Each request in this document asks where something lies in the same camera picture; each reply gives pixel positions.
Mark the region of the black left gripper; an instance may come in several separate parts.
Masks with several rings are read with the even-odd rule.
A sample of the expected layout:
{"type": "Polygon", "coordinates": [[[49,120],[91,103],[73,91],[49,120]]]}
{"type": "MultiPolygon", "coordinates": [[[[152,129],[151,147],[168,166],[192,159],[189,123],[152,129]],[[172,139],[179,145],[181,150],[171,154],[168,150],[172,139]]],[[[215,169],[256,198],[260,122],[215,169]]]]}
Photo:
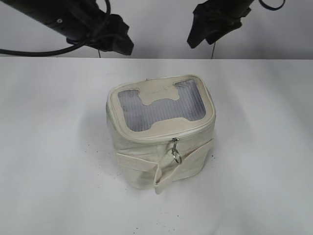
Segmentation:
{"type": "Polygon", "coordinates": [[[103,52],[131,55],[134,43],[128,35],[129,26],[117,14],[109,16],[106,27],[90,42],[90,47],[103,52]]]}

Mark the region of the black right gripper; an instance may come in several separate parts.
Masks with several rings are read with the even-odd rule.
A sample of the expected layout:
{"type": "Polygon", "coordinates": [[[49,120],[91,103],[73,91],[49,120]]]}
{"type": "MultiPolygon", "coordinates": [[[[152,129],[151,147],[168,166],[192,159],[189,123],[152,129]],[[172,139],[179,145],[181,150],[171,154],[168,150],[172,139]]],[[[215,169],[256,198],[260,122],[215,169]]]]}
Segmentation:
{"type": "Polygon", "coordinates": [[[205,1],[193,11],[187,43],[196,48],[203,40],[210,45],[242,26],[243,1],[205,1]]]}

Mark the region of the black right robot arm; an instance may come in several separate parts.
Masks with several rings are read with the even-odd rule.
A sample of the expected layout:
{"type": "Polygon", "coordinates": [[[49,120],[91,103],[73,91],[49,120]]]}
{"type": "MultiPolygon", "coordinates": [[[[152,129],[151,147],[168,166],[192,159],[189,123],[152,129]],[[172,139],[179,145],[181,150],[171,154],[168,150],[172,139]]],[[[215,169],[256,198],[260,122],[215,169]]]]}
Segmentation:
{"type": "Polygon", "coordinates": [[[196,48],[203,40],[210,45],[242,26],[241,18],[251,9],[251,0],[207,0],[193,11],[193,23],[187,43],[196,48]]]}

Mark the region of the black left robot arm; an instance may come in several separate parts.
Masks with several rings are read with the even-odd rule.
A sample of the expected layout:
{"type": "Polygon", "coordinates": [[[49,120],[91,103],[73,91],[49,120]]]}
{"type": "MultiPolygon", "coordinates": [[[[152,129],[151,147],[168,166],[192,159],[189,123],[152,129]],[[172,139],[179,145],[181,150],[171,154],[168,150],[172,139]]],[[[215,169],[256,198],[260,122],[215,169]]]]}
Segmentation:
{"type": "Polygon", "coordinates": [[[81,47],[126,56],[133,51],[134,43],[128,35],[129,26],[120,15],[112,13],[108,0],[105,1],[105,11],[94,0],[5,0],[4,4],[65,36],[70,46],[46,52],[1,49],[1,54],[48,57],[66,54],[81,47]]]}

